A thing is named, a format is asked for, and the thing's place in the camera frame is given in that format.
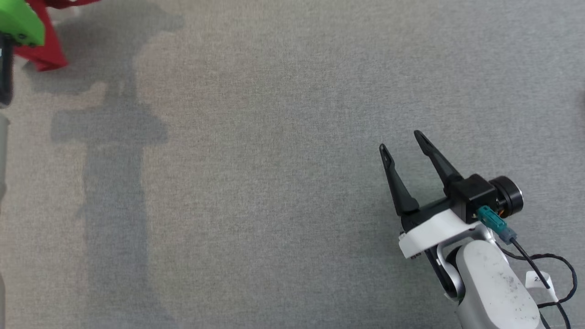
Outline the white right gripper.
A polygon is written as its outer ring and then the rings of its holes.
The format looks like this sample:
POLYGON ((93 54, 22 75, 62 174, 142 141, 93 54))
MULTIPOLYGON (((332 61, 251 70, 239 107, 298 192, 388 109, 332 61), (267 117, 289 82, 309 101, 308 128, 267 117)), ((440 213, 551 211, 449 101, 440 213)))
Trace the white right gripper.
MULTIPOLYGON (((430 158, 441 179, 443 191, 463 177, 420 130, 414 136, 423 154, 430 158)), ((384 172, 396 213, 404 222, 399 248, 404 258, 411 258, 439 245, 449 245, 464 238, 488 241, 489 230, 480 222, 467 223, 468 205, 461 200, 444 199, 422 209, 405 187, 395 168, 395 161, 385 144, 379 146, 384 172)))

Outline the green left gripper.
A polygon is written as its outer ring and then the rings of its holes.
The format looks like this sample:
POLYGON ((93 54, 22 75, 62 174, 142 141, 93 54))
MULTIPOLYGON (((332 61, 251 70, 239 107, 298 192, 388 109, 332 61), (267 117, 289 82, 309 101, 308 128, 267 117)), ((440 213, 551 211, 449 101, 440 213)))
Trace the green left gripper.
POLYGON ((0 33, 23 46, 44 46, 45 26, 25 0, 0 2, 0 33))

